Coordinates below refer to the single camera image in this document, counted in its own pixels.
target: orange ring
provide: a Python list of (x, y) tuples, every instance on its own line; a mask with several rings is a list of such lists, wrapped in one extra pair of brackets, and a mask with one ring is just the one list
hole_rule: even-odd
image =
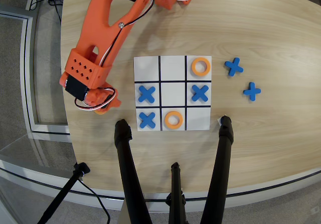
[[(204, 72), (199, 72), (199, 71), (196, 70), (196, 63), (198, 63), (200, 61), (203, 61), (206, 64), (206, 69), (205, 69)], [(197, 76), (204, 77), (205, 75), (207, 75), (210, 72), (210, 70), (211, 70), (211, 64), (210, 64), (209, 60), (207, 60), (204, 57), (198, 57), (192, 63), (192, 71)]]
[[(176, 116), (179, 117), (179, 122), (177, 123), (177, 125), (172, 125), (169, 122), (169, 118), (171, 116)], [(176, 130), (178, 129), (180, 126), (182, 126), (183, 124), (183, 116), (181, 115), (181, 113), (177, 112), (177, 111), (171, 111), (169, 113), (167, 113), (166, 117), (165, 117), (165, 124), (167, 127), (169, 127), (171, 130)]]

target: floor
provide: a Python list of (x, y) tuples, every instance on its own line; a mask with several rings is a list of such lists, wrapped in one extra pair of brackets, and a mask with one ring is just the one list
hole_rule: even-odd
[[(319, 5), (319, 0), (309, 0)], [(27, 0), (0, 0), (0, 4), (25, 8)], [(20, 92), (20, 37), (18, 20), (0, 18), (0, 155), (34, 166), (72, 171), (76, 158), (70, 143), (30, 140), (27, 136)], [(35, 39), (35, 94), (38, 120), (67, 123), (63, 92), (58, 84), (60, 67), (60, 21), (54, 7), (39, 4)], [(20, 223), (36, 223), (51, 197), (24, 189), (0, 178), (0, 199), (18, 210)], [(223, 223), (321, 223), (321, 183), (291, 194), (241, 207), (228, 208)], [(111, 211), (117, 223), (119, 212)], [(199, 223), (202, 213), (187, 213)], [(168, 214), (152, 214), (153, 223), (168, 223)], [(49, 223), (105, 223), (102, 209), (64, 202)]]
[[(0, 177), (0, 200), (15, 210), (19, 223), (37, 223), (52, 197), (31, 191)], [(321, 182), (278, 198), (250, 205), (227, 208), (225, 224), (320, 224)], [(111, 224), (116, 224), (119, 211), (109, 210)], [(200, 223), (202, 212), (186, 213), (189, 224)], [(153, 224), (168, 223), (168, 213), (151, 213)], [(63, 201), (48, 224), (103, 224), (107, 217), (101, 208)]]

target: black stand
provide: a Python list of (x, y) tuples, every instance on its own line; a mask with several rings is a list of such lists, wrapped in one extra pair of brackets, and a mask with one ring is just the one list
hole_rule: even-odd
[(180, 165), (175, 162), (172, 166), (172, 192), (166, 199), (166, 204), (170, 206), (169, 224), (186, 224), (185, 196), (181, 188)]
[(61, 191), (58, 193), (55, 199), (51, 202), (47, 210), (42, 215), (38, 224), (45, 224), (51, 218), (51, 216), (55, 213), (56, 209), (58, 208), (60, 203), (64, 200), (64, 198), (66, 197), (68, 192), (71, 190), (71, 188), (74, 186), (74, 184), (79, 179), (79, 177), (82, 177), (85, 174), (90, 172), (90, 169), (85, 163), (75, 164), (74, 167), (75, 167), (75, 170), (73, 172), (72, 177), (61, 189)]
[[(201, 224), (221, 224), (223, 219), (234, 135), (229, 117), (223, 116), (221, 124), (214, 170)], [(125, 120), (118, 121), (115, 126), (115, 146), (130, 222), (151, 224), (130, 151), (131, 139), (128, 123)], [(186, 201), (181, 191), (181, 175), (177, 162), (172, 165), (172, 192), (168, 195), (166, 203), (170, 206), (169, 224), (188, 224)]]

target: blue cross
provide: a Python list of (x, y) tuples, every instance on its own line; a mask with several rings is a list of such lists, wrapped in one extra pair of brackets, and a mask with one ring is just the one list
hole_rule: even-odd
[(139, 91), (141, 92), (141, 96), (139, 97), (138, 101), (143, 102), (145, 99), (147, 99), (151, 103), (155, 102), (155, 98), (152, 96), (152, 93), (155, 92), (155, 90), (155, 87), (150, 87), (149, 90), (147, 90), (144, 86), (140, 86)]
[(204, 102), (207, 102), (208, 97), (206, 97), (205, 92), (209, 90), (209, 87), (204, 85), (201, 89), (196, 85), (193, 85), (192, 89), (195, 91), (195, 95), (192, 97), (192, 100), (196, 102), (199, 98), (201, 98)]
[(140, 127), (143, 129), (147, 125), (149, 125), (152, 129), (155, 128), (155, 123), (152, 121), (153, 118), (155, 118), (155, 113), (150, 113), (148, 116), (144, 113), (140, 113), (139, 117), (141, 118), (142, 122), (140, 123)]
[(243, 93), (244, 93), (244, 95), (249, 95), (250, 96), (250, 100), (254, 102), (255, 101), (255, 95), (261, 93), (261, 89), (260, 88), (255, 88), (255, 83), (254, 82), (250, 82), (249, 87), (250, 87), (250, 89), (244, 90)]
[(233, 77), (236, 72), (243, 72), (244, 69), (239, 66), (240, 59), (238, 57), (234, 58), (233, 63), (232, 62), (225, 62), (225, 66), (230, 68), (229, 76)]

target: robotic arm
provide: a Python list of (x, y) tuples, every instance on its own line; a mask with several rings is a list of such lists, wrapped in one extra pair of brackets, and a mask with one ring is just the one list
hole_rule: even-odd
[[(75, 97), (79, 109), (104, 114), (111, 107), (119, 107), (117, 90), (105, 81), (133, 24), (154, 4), (170, 10), (176, 1), (188, 5), (191, 0), (151, 0), (144, 12), (150, 0), (131, 1), (135, 3), (130, 11), (112, 26), (108, 25), (112, 0), (92, 0), (88, 7), (80, 39), (76, 48), (71, 50), (60, 78), (60, 84)], [(79, 105), (78, 100), (87, 106)]]

